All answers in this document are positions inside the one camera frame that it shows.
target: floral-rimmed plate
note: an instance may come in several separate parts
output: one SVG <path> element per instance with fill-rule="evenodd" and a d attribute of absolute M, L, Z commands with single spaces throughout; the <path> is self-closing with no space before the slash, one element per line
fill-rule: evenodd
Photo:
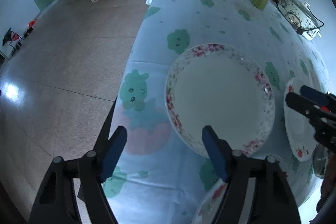
<path fill-rule="evenodd" d="M 264 160 L 267 156 L 273 156 L 275 160 L 278 162 L 283 175 L 287 178 L 288 167 L 283 161 L 281 157 L 276 154 L 265 155 L 265 156 L 257 156 L 253 157 L 255 159 Z M 239 218 L 238 224 L 244 224 L 248 222 L 251 205 L 254 196 L 254 188 L 255 188 L 255 178 L 250 178 L 247 189 L 246 196 L 244 201 L 244 206 L 241 211 L 241 215 Z M 207 192 L 201 204 L 199 205 L 196 214 L 192 220 L 192 224 L 210 224 L 215 217 L 218 208 L 221 204 L 224 194 L 227 190 L 227 183 L 223 182 L 223 180 L 219 179 L 214 186 Z"/>
<path fill-rule="evenodd" d="M 309 119 L 289 108 L 286 104 L 286 95 L 289 92 L 300 94 L 300 88 L 303 85 L 304 83 L 297 77 L 290 79 L 283 96 L 287 137 L 293 154 L 299 161 L 308 160 L 317 144 L 314 140 L 315 130 L 310 125 Z"/>
<path fill-rule="evenodd" d="M 230 46 L 203 44 L 185 51 L 170 68 L 165 98 L 175 131 L 205 157 L 206 125 L 245 155 L 256 152 L 273 127 L 275 103 L 266 75 Z"/>

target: dining table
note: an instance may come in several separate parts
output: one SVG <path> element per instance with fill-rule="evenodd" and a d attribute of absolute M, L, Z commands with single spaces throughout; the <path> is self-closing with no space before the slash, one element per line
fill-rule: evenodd
<path fill-rule="evenodd" d="M 127 61 L 110 129 L 112 136 L 117 126 L 124 126 L 127 142 L 112 177 L 102 184 L 118 222 L 189 224 L 218 180 L 211 161 L 191 150 L 175 132 L 165 106 L 166 80 L 174 60 L 206 43 L 244 52 L 267 75 L 275 99 L 274 124 L 267 141 L 251 157 L 273 155 L 301 206 L 321 180 L 313 172 L 312 157 L 299 161 L 290 148 L 284 92 L 293 77 L 316 90 L 333 92 L 315 42 L 298 35 L 271 0 L 264 10 L 254 7 L 251 0 L 147 3 L 150 6 Z"/>

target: tiled floor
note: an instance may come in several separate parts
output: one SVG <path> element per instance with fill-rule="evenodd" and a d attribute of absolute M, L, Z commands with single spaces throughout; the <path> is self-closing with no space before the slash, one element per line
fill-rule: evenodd
<path fill-rule="evenodd" d="M 26 219 L 52 158 L 92 149 L 147 7 L 58 0 L 1 69 L 0 180 Z"/>

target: cartoon face print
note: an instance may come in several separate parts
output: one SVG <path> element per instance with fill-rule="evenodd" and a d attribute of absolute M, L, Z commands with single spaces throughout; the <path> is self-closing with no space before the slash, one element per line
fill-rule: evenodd
<path fill-rule="evenodd" d="M 266 74 L 269 78 L 269 81 L 272 86 L 275 86 L 278 90 L 280 89 L 280 77 L 276 70 L 276 68 L 273 66 L 272 62 L 266 62 L 265 67 Z"/>
<path fill-rule="evenodd" d="M 133 70 L 125 76 L 125 81 L 120 88 L 120 98 L 124 109 L 142 111 L 145 108 L 144 99 L 147 97 L 147 84 L 145 80 L 148 74 L 139 74 L 138 70 Z"/>
<path fill-rule="evenodd" d="M 168 49 L 181 54 L 189 46 L 190 37 L 187 30 L 175 30 L 167 36 Z"/>

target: pink floral pattern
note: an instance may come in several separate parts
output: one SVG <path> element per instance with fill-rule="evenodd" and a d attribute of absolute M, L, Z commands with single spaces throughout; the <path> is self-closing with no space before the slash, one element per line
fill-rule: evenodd
<path fill-rule="evenodd" d="M 251 152 L 257 151 L 263 144 L 263 140 L 252 140 L 248 144 L 243 144 L 244 149 L 241 152 L 248 156 Z"/>
<path fill-rule="evenodd" d="M 309 151 L 307 149 L 305 149 L 304 147 L 295 148 L 295 151 L 296 151 L 299 158 L 302 158 L 304 154 L 309 155 Z"/>
<path fill-rule="evenodd" d="M 222 44 L 204 44 L 200 46 L 193 47 L 186 52 L 184 52 L 172 65 L 166 83 L 166 108 L 168 111 L 169 118 L 184 142 L 191 147 L 193 150 L 201 155 L 207 156 L 204 145 L 193 139 L 192 135 L 187 134 L 183 130 L 182 122 L 179 118 L 179 114 L 175 113 L 174 110 L 174 87 L 177 82 L 178 75 L 184 70 L 184 67 L 189 65 L 193 58 L 207 57 L 211 54 L 225 55 L 227 58 L 236 59 L 239 64 L 244 66 L 247 71 L 254 73 L 254 78 L 257 82 L 257 86 L 263 91 L 262 99 L 265 100 L 265 121 L 260 125 L 259 131 L 256 133 L 255 139 L 249 141 L 247 144 L 243 144 L 241 151 L 245 155 L 251 155 L 256 152 L 265 142 L 268 135 L 270 134 L 273 121 L 275 116 L 275 103 L 273 97 L 273 91 L 269 84 L 268 78 L 263 73 L 263 71 L 250 60 L 244 53 L 238 50 L 222 45 Z"/>

